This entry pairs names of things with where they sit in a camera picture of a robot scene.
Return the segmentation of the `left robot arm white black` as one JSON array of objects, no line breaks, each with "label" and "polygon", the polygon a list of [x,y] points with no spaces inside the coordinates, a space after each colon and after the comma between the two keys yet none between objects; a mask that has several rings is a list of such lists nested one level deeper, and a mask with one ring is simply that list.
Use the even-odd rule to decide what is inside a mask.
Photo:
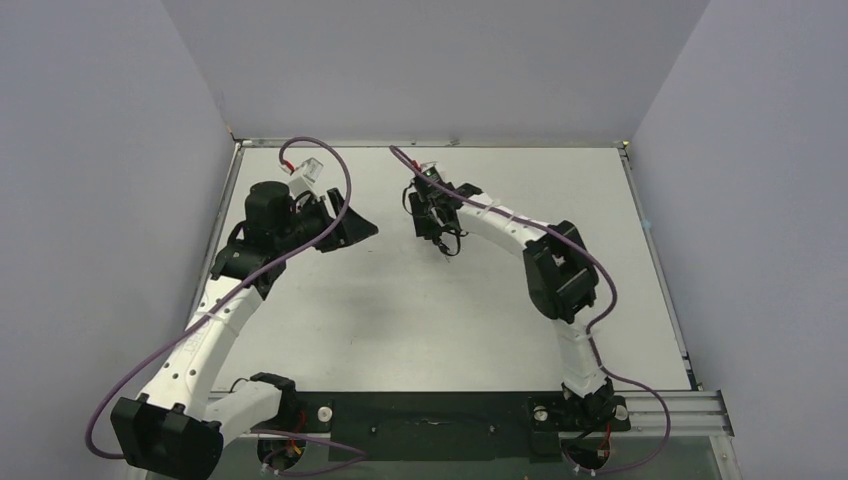
[{"label": "left robot arm white black", "polygon": [[167,348],[162,369],[134,398],[121,397],[110,421],[131,466],[174,479],[207,479],[224,448],[253,427],[298,426],[293,380],[252,375],[237,391],[209,399],[214,382],[248,319],[267,299],[287,259],[352,246],[378,227],[346,205],[338,189],[326,196],[278,181],[253,185],[245,218],[218,252],[184,338]]}]

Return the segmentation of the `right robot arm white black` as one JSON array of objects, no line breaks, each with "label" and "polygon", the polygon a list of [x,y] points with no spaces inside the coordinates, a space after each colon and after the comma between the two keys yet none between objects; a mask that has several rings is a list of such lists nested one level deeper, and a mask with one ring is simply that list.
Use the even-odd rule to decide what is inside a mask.
[{"label": "right robot arm white black", "polygon": [[583,254],[585,247],[569,221],[536,225],[527,217],[500,206],[480,188],[454,186],[431,165],[403,190],[402,205],[413,219],[415,234],[436,245],[446,256],[458,248],[443,239],[473,234],[519,258],[523,263],[529,298],[550,319],[559,344],[564,373],[561,407],[537,406],[537,423],[559,420],[573,430],[588,430],[610,419],[614,389],[601,371],[590,337],[578,314],[594,305],[599,274]]}]

